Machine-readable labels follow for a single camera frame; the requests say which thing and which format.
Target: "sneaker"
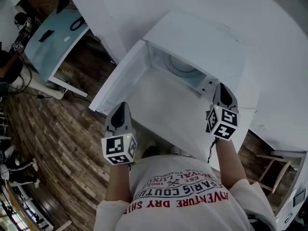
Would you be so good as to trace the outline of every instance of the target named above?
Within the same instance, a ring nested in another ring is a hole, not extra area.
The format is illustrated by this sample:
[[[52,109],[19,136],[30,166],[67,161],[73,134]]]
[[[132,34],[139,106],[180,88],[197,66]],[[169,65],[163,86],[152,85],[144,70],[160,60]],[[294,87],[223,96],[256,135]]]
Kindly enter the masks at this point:
[[[179,147],[173,146],[171,148],[170,154],[172,155],[181,155],[181,150]]]
[[[19,165],[20,165],[20,163],[19,163],[19,161],[18,161],[18,159],[17,159],[17,158],[15,158],[15,164],[16,164],[17,166],[19,166]]]
[[[32,167],[34,168],[35,171],[38,171],[39,170],[39,166],[38,166],[38,162],[35,158],[32,159],[33,160],[33,164],[32,164]]]
[[[37,179],[36,182],[34,182],[34,187],[39,188],[40,179]]]
[[[8,149],[4,151],[4,158],[10,158],[13,155],[14,151],[16,151],[16,147],[15,145],[11,145]]]
[[[145,149],[148,149],[151,146],[156,146],[155,141],[153,141],[153,140],[148,141],[148,143],[145,146]]]

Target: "white table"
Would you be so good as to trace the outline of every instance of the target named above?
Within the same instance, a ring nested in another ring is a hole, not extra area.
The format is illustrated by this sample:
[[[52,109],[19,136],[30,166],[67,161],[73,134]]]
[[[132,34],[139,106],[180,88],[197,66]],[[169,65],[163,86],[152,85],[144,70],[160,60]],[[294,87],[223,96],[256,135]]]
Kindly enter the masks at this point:
[[[73,22],[80,17],[81,14],[78,10],[64,9],[59,14],[56,11],[52,12],[28,42],[25,54],[43,81],[52,81],[83,97],[87,97],[88,94],[85,92],[54,76],[72,48],[89,30],[87,24],[83,24],[74,31],[70,29]],[[54,33],[45,41],[39,42],[39,39],[48,30],[53,30]]]
[[[256,107],[257,90],[244,79],[236,93],[241,107]],[[211,101],[199,98],[186,86],[170,79],[151,67],[141,77],[126,102],[132,118],[171,144],[192,156],[207,162],[214,137],[205,132],[206,111]],[[239,109],[239,127],[232,136],[238,152],[245,139],[255,109]],[[218,158],[213,147],[211,167],[219,170]]]

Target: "shoe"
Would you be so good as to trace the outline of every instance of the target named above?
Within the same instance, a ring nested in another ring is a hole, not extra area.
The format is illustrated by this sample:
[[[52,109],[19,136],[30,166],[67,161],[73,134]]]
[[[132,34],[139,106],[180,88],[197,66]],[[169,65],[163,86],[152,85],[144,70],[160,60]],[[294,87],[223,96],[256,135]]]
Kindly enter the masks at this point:
[[[39,166],[38,166],[38,162],[35,158],[33,158],[33,164],[32,164],[32,167],[34,168],[35,171],[38,171],[39,170]]]
[[[20,165],[20,163],[19,163],[19,161],[18,161],[18,159],[17,159],[17,158],[15,158],[15,164],[16,164],[17,166],[19,166],[19,165]]]
[[[8,149],[4,151],[4,158],[10,158],[14,151],[16,151],[16,147],[15,145],[11,145]]]
[[[155,141],[148,141],[148,143],[146,144],[146,147],[145,147],[145,149],[148,149],[149,147],[151,147],[151,146],[156,146],[156,143],[155,143]]]
[[[149,141],[147,143],[146,150],[142,154],[142,158],[147,158],[150,156],[158,156],[159,154],[160,151],[156,146],[156,143],[154,141]]]
[[[181,155],[181,150],[179,147],[173,146],[170,151],[171,155]]]
[[[37,179],[37,181],[34,182],[34,187],[39,188],[39,184],[40,184],[40,179]]]

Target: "wooden chair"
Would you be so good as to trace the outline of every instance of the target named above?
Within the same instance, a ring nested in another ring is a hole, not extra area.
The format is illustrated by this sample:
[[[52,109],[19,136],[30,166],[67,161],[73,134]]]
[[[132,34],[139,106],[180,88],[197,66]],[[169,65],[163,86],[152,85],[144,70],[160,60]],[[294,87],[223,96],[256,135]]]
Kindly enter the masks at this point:
[[[6,117],[4,116],[4,112],[0,112],[0,140],[11,140],[11,137],[6,136],[6,128],[9,125],[5,124]]]
[[[285,174],[285,172],[287,171],[288,167],[291,165],[292,161],[290,160],[287,160],[287,159],[282,159],[282,158],[277,158],[277,157],[272,157],[272,156],[264,156],[264,155],[256,155],[257,157],[261,157],[261,158],[265,158],[265,159],[270,159],[271,162],[269,163],[269,165],[267,166],[267,168],[265,169],[265,171],[263,172],[263,174],[261,175],[261,177],[259,178],[258,180],[258,183],[260,184],[260,186],[264,189],[267,189],[268,191],[270,191],[271,193],[274,193],[276,191],[276,188],[279,184],[279,182],[281,181],[283,175]],[[263,183],[261,183],[261,181],[263,180],[263,178],[265,177],[266,173],[268,173],[270,167],[273,165],[273,163],[275,161],[278,161],[278,162],[284,162],[286,163],[282,169],[280,170],[280,173],[278,174],[276,180],[275,180],[275,183],[273,185],[273,187],[269,187]]]

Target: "black cable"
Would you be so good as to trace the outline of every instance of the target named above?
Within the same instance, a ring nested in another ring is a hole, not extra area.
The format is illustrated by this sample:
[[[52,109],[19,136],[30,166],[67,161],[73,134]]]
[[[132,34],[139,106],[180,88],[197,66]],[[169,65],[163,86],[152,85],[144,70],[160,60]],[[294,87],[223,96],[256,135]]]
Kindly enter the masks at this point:
[[[231,110],[232,108],[235,108],[236,106],[234,105],[234,106],[231,106],[230,108],[229,108],[229,110]]]
[[[25,85],[25,80],[24,80],[24,78],[23,78],[21,75],[19,75],[19,77],[23,80],[23,83],[22,83],[22,85],[21,85],[21,88],[20,88],[20,89],[14,88],[14,89],[16,89],[17,91],[9,92],[8,95],[19,94],[20,91],[21,91],[21,89],[24,87],[24,85]]]
[[[31,73],[31,70],[30,70],[30,68],[29,68],[29,66],[28,66],[27,64],[26,64],[26,67],[27,67],[28,70],[29,70],[30,80],[29,80],[29,83],[27,84],[27,86],[25,87],[25,89],[22,90],[22,92],[25,91],[25,90],[27,89],[27,87],[30,85],[30,82],[31,82],[31,80],[32,80],[32,73]]]
[[[219,140],[219,138],[215,137],[215,140],[213,141],[213,143],[212,143],[212,145],[210,147],[210,155],[208,156],[207,163],[210,163],[210,158],[212,157],[212,148],[213,148],[214,144],[217,143],[218,140]]]
[[[13,95],[13,94],[20,94],[20,93],[27,93],[27,94],[30,94],[30,95],[32,95],[32,96],[36,96],[38,99],[53,98],[52,96],[50,96],[50,97],[45,97],[45,96],[43,96],[43,95],[35,95],[35,94],[30,93],[30,92],[27,92],[27,91],[21,91],[21,92],[19,92],[19,93],[12,93],[12,95]]]
[[[97,112],[97,114],[99,115],[99,116],[101,116],[101,117],[104,117],[104,118],[106,118],[107,116],[105,116],[105,115],[101,115],[98,111],[96,111]]]

